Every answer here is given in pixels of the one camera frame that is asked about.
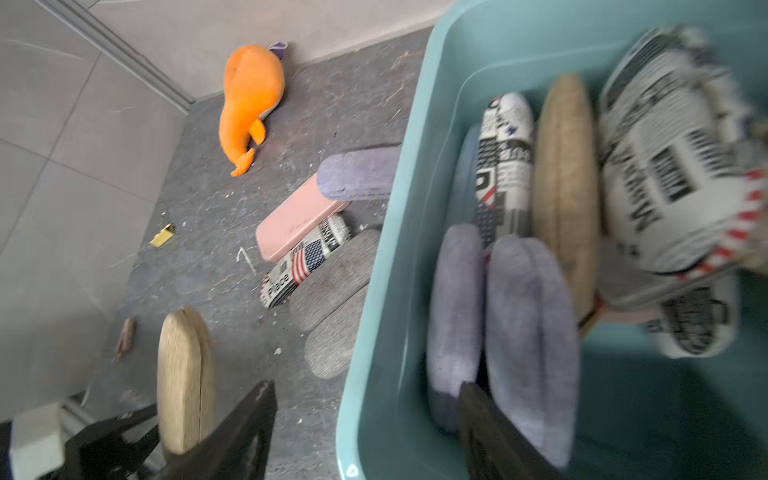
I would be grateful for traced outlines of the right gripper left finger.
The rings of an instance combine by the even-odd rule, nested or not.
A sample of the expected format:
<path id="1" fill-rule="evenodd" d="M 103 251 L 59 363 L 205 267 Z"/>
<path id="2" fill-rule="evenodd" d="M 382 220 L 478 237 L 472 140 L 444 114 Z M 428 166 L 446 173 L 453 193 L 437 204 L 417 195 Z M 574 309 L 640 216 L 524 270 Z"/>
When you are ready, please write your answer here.
<path id="1" fill-rule="evenodd" d="M 157 477 L 263 479 L 277 410 L 275 383 L 259 382 L 213 433 Z"/>

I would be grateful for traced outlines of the flag newspaper print case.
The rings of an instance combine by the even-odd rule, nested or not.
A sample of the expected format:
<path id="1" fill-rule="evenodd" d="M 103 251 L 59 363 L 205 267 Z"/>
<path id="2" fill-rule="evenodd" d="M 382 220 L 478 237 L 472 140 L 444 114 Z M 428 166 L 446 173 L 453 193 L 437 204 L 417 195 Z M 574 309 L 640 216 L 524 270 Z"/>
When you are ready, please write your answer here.
<path id="1" fill-rule="evenodd" d="M 491 101 L 480 124 L 475 224 L 483 246 L 531 234 L 534 119 L 517 92 Z"/>

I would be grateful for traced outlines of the teal plastic storage box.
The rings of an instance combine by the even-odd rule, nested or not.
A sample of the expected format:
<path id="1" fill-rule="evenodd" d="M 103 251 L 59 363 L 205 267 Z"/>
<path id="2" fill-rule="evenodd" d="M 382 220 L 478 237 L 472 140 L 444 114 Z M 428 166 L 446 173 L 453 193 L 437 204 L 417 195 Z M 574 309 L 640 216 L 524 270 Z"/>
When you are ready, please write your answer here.
<path id="1" fill-rule="evenodd" d="M 747 96 L 767 102 L 763 1 L 460 1 L 425 52 L 336 433 L 349 479 L 463 479 L 459 439 L 433 422 L 425 345 L 436 257 L 468 128 L 510 91 L 540 105 L 562 74 L 598 94 L 646 30 L 706 31 Z M 572 479 L 763 479 L 767 475 L 767 281 L 742 273 L 735 342 L 670 359 L 636 324 L 582 344 Z"/>

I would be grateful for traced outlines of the grey fabric glasses case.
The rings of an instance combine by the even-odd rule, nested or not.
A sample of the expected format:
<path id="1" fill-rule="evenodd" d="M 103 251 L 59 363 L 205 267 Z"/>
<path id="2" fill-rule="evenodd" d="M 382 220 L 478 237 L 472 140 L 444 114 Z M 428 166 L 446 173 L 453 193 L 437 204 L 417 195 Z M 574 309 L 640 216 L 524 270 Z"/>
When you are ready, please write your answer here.
<path id="1" fill-rule="evenodd" d="M 359 232 L 295 290 L 289 301 L 289 311 L 298 330 L 313 330 L 368 285 L 381 231 L 381 225 L 374 225 Z"/>

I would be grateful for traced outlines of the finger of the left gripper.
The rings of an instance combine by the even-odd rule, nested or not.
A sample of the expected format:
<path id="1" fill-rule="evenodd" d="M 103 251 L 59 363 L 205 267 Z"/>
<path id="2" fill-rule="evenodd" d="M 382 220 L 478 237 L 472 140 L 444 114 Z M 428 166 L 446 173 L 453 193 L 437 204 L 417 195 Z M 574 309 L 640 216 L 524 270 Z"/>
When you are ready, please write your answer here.
<path id="1" fill-rule="evenodd" d="M 64 463 L 57 479 L 128 479 L 138 472 L 159 443 L 155 425 L 138 440 L 123 434 L 157 415 L 157 406 L 99 421 L 86 426 L 64 444 Z"/>

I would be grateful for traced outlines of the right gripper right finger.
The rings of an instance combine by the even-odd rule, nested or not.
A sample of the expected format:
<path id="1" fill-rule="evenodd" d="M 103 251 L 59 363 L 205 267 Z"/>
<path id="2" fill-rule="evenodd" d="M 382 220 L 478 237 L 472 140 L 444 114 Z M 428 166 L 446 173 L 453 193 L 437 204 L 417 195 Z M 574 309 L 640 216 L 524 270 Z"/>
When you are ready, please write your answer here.
<path id="1" fill-rule="evenodd" d="M 563 479 L 476 384 L 459 395 L 459 435 L 470 479 Z"/>

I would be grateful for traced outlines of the grey marble glasses case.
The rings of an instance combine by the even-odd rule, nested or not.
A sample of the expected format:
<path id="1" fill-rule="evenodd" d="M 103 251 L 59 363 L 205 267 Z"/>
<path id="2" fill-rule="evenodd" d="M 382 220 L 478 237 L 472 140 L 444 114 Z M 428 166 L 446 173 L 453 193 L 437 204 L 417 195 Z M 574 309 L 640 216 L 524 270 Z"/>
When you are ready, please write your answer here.
<path id="1" fill-rule="evenodd" d="M 738 271 L 736 265 L 729 264 L 693 280 L 653 275 L 633 267 L 619 255 L 614 241 L 608 237 L 600 238 L 598 256 L 596 291 L 607 305 L 620 311 L 640 310 L 662 303 Z"/>

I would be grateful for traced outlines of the purple fabric case bottom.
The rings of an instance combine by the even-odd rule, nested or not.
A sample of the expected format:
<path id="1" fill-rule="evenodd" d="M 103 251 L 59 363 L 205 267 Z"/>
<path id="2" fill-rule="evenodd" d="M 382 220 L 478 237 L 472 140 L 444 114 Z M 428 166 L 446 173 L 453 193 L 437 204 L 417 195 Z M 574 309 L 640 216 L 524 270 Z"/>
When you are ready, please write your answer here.
<path id="1" fill-rule="evenodd" d="M 580 385 L 580 339 L 569 287 L 535 238 L 497 240 L 486 281 L 485 351 L 493 400 L 555 468 L 567 469 Z"/>

